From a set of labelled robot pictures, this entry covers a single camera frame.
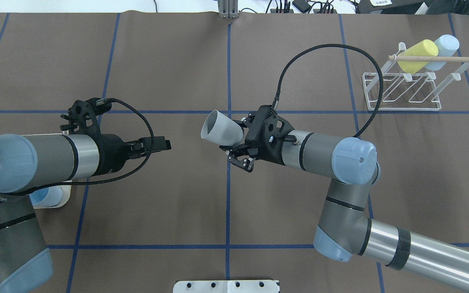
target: power strip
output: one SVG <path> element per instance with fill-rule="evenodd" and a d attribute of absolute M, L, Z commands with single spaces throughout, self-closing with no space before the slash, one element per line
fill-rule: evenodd
<path fill-rule="evenodd" d="M 314 10 L 314 13 L 318 13 L 319 11 L 320 11 L 320 9 L 315 9 L 315 10 Z M 319 14 L 337 14 L 337 13 L 338 13 L 338 12 L 335 11 L 335 9 L 334 9 L 334 11 L 333 11 L 332 13 L 319 13 Z"/>
<path fill-rule="evenodd" d="M 271 9 L 270 12 L 271 13 L 276 13 L 276 10 L 277 9 Z M 294 11 L 292 9 L 289 10 L 289 13 L 294 13 Z"/>

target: wooden dowel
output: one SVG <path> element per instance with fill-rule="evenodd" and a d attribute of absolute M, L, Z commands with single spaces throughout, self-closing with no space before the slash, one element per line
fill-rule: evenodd
<path fill-rule="evenodd" d="M 389 61 L 439 61 L 439 62 L 469 62 L 469 57 L 438 57 L 438 56 L 388 56 Z"/>

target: yellow cup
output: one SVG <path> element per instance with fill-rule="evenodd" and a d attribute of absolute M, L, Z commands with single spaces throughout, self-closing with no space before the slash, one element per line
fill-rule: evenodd
<path fill-rule="evenodd" d="M 400 56 L 437 56 L 439 49 L 437 45 L 429 39 L 423 39 L 419 43 L 406 49 Z M 428 64 L 428 61 L 399 61 L 399 67 L 409 74 L 415 74 Z"/>

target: cable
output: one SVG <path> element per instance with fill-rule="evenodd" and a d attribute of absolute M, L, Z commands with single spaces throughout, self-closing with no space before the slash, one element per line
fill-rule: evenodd
<path fill-rule="evenodd" d="M 127 178 L 128 176 L 130 176 L 130 175 L 134 174 L 135 172 L 137 172 L 138 170 L 140 170 L 140 168 L 144 167 L 144 165 L 147 163 L 147 160 L 151 156 L 151 150 L 153 150 L 153 148 L 155 147 L 155 135 L 153 134 L 153 129 L 151 128 L 151 125 L 147 121 L 146 117 L 144 117 L 144 115 L 142 115 L 139 111 L 137 111 L 135 108 L 130 106 L 128 103 L 123 102 L 123 101 L 121 101 L 119 99 L 116 99 L 116 98 L 108 98 L 108 101 L 110 101 L 112 103 L 119 103 L 119 104 L 123 105 L 124 107 L 130 109 L 133 113 L 135 113 L 136 115 L 138 115 L 138 117 L 140 117 L 142 119 L 142 121 L 146 124 L 146 126 L 149 130 L 149 135 L 151 136 L 151 146 L 149 147 L 149 150 L 147 149 L 146 146 L 144 146 L 144 149 L 146 151 L 146 158 L 144 159 L 144 161 L 142 161 L 142 163 L 140 163 L 140 165 L 138 165 L 137 168 L 133 169 L 132 171 L 129 171 L 128 173 L 126 173 L 124 175 L 117 176 L 117 177 L 111 178 L 111 179 L 99 180 L 99 181 L 86 181 L 86 182 L 52 183 L 52 184 L 46 184 L 46 185 L 33 187 L 33 188 L 30 188 L 30 189 L 25 190 L 23 192 L 19 192 L 19 193 L 11 193 L 11 195 L 29 195 L 30 193 L 32 193 L 34 191 L 37 191 L 39 189 L 52 187 L 52 186 L 58 186 L 58 185 L 96 185 L 96 184 L 110 183 L 110 182 L 114 182 L 114 181 L 117 181 L 117 180 Z"/>
<path fill-rule="evenodd" d="M 283 77 L 285 76 L 285 72 L 287 72 L 287 69 L 289 69 L 290 65 L 292 65 L 292 63 L 294 61 L 296 61 L 301 56 L 307 54 L 308 52 L 318 50 L 318 49 L 321 49 L 321 48 L 343 48 L 343 49 L 349 49 L 349 50 L 353 50 L 355 52 L 359 52 L 362 55 L 365 55 L 365 57 L 367 57 L 372 62 L 374 67 L 376 68 L 377 75 L 378 75 L 378 78 L 379 78 L 379 95 L 378 95 L 378 98 L 377 98 L 376 107 L 374 108 L 374 111 L 372 111 L 372 114 L 370 115 L 370 118 L 365 123 L 365 125 L 363 125 L 363 127 L 354 135 L 354 137 L 358 137 L 370 125 L 370 123 L 372 122 L 374 117 L 376 117 L 377 111 L 379 110 L 379 105 L 381 104 L 381 99 L 383 98 L 383 73 L 381 72 L 381 68 L 377 64 L 376 60 L 374 60 L 374 58 L 372 58 L 372 56 L 370 56 L 370 54 L 368 54 L 364 50 L 361 50 L 360 48 L 356 48 L 356 47 L 348 46 L 348 45 L 343 45 L 343 44 L 323 44 L 323 45 L 314 46 L 312 48 L 308 48 L 307 50 L 305 50 L 305 51 L 301 52 L 300 54 L 294 56 L 294 58 L 292 58 L 291 61 L 289 61 L 289 63 L 287 63 L 287 65 L 285 65 L 285 68 L 281 72 L 280 79 L 278 81 L 278 89 L 276 89 L 276 96 L 274 97 L 274 100 L 272 102 L 272 108 L 274 108 L 274 110 L 276 110 L 276 108 L 278 106 L 278 102 L 280 100 L 280 93 L 281 93 L 281 83 L 283 82 Z"/>
<path fill-rule="evenodd" d="M 327 13 L 332 13 L 331 12 L 331 9 L 334 10 L 334 6 L 332 5 L 332 3 L 334 2 L 334 0 L 328 2 L 327 0 Z"/>
<path fill-rule="evenodd" d="M 272 3 L 272 0 L 269 0 L 269 4 L 267 5 L 267 9 L 265 10 L 265 13 L 267 13 L 269 11 L 269 7 L 270 7 L 270 4 Z"/>
<path fill-rule="evenodd" d="M 253 11 L 254 13 L 258 13 L 258 12 L 254 11 L 253 9 L 251 9 L 251 8 L 249 8 L 249 7 L 246 7 L 246 8 L 244 8 L 244 9 L 240 10 L 239 12 L 242 12 L 242 11 L 244 11 L 244 10 L 246 10 L 246 9 L 248 9 L 248 10 L 250 10 L 250 11 Z"/>
<path fill-rule="evenodd" d="M 310 9 L 310 10 L 312 11 L 312 13 L 314 13 L 314 5 L 316 5 L 316 4 L 318 4 L 318 3 L 320 4 L 320 11 L 322 11 L 323 4 L 324 4 L 323 2 L 321 2 L 321 1 L 307 1 L 307 2 L 314 3 L 314 4 L 311 6 L 311 9 Z"/>
<path fill-rule="evenodd" d="M 350 2 L 352 5 L 354 5 L 354 12 L 357 13 L 357 4 L 359 4 L 358 2 L 355 2 L 353 0 L 347 0 L 348 2 Z"/>

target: metal plate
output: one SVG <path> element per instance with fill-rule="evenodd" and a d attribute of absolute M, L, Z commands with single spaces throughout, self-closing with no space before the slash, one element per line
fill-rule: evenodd
<path fill-rule="evenodd" d="M 280 293 L 278 280 L 179 281 L 173 293 Z"/>

